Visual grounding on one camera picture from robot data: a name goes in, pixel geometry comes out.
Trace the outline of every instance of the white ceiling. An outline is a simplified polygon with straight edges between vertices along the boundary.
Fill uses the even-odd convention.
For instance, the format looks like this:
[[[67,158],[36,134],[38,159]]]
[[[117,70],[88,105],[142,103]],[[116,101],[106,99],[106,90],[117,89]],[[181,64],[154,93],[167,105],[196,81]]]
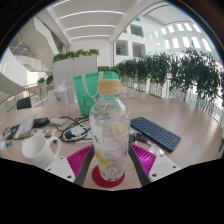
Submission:
[[[166,2],[163,3],[161,6],[150,10],[146,14],[146,17],[154,18],[162,25],[167,25],[176,22],[193,22],[191,17],[188,16],[181,9]]]
[[[124,14],[91,12],[60,18],[74,13],[96,10],[115,11],[122,12]],[[87,39],[83,36],[90,35],[108,35],[106,37],[103,36],[97,38],[107,38],[111,42],[114,42],[122,33],[122,31],[138,15],[145,15],[146,17],[154,19],[162,25],[178,21],[193,22],[193,20],[181,10],[175,6],[170,5],[166,1],[160,0],[60,0],[50,5],[45,10],[45,13],[51,17],[52,21],[54,21],[54,24],[57,25],[61,34],[68,40],[70,44],[74,41],[83,40],[83,38]],[[112,25],[114,27],[93,25]]]
[[[136,6],[145,0],[69,0],[58,1],[47,8],[53,19],[58,23],[60,29],[70,39],[75,41],[78,39],[71,39],[80,36],[89,35],[109,35],[110,38],[115,32],[118,24],[125,18],[125,16],[132,11]],[[69,14],[86,12],[86,11],[114,11],[119,13],[109,12],[91,12],[60,18]],[[111,26],[93,26],[93,25],[112,25]]]

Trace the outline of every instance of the mug handle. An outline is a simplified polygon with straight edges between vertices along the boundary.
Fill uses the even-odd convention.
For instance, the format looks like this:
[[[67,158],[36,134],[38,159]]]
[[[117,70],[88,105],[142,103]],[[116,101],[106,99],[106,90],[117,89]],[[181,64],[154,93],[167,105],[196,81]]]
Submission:
[[[57,144],[58,144],[56,153],[54,154],[54,157],[55,157],[55,158],[58,158],[58,156],[59,156],[59,152],[60,152],[60,150],[61,150],[61,141],[60,141],[57,137],[51,137],[51,139],[49,139],[48,145],[49,145],[49,148],[50,148],[50,144],[51,144],[51,142],[53,142],[54,140],[57,140]]]

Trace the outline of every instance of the plastic water bottle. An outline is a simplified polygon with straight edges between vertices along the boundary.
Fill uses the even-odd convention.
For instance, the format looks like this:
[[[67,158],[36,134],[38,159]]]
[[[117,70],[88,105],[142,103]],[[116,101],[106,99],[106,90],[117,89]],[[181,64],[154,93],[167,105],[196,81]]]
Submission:
[[[54,89],[59,113],[64,117],[69,116],[68,88],[65,85],[65,79],[62,85],[57,85]]]
[[[119,180],[124,174],[129,147],[129,111],[120,100],[120,80],[98,81],[100,98],[89,113],[93,144],[100,174],[106,181]]]

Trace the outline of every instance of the table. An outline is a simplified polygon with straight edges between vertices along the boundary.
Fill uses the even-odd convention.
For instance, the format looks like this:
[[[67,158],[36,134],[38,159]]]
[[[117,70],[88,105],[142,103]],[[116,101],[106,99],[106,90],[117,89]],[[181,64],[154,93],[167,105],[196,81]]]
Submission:
[[[149,95],[147,95],[146,99],[123,98],[122,101],[129,108],[130,119],[140,116],[145,117],[181,137],[180,143],[172,153],[164,150],[165,155],[179,167],[185,168],[190,165],[218,158],[219,149],[221,147],[222,128],[216,121],[197,108],[178,99],[160,99]],[[0,133],[3,133],[6,127],[20,124],[35,113],[38,113],[36,118],[47,116],[51,119],[59,117],[57,106],[11,111],[0,116],[0,121],[2,122],[0,124]],[[70,104],[70,117],[73,119],[81,117],[78,104]],[[67,120],[66,124],[60,127],[60,129],[66,128],[71,123],[72,121]],[[55,136],[59,137],[60,132],[56,131]],[[22,155],[22,141],[22,139],[13,140],[12,145],[8,148],[5,147],[2,151],[2,158],[29,164]],[[59,156],[68,157],[90,144],[91,142],[62,142]],[[138,142],[138,146],[149,149],[149,145],[145,143]],[[54,143],[52,143],[52,149],[53,151],[56,149]],[[92,179],[92,170],[96,165],[97,161],[94,156],[83,184],[84,188],[122,190],[141,187],[134,164],[129,155],[125,164],[125,179],[120,185],[114,188],[102,188],[95,184]]]

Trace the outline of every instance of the keyboard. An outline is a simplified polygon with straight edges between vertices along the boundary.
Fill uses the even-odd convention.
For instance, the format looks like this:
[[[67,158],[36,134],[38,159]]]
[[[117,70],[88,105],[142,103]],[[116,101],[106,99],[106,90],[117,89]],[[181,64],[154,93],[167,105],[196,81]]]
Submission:
[[[173,152],[181,140],[181,137],[144,117],[132,119],[131,127],[168,152]]]

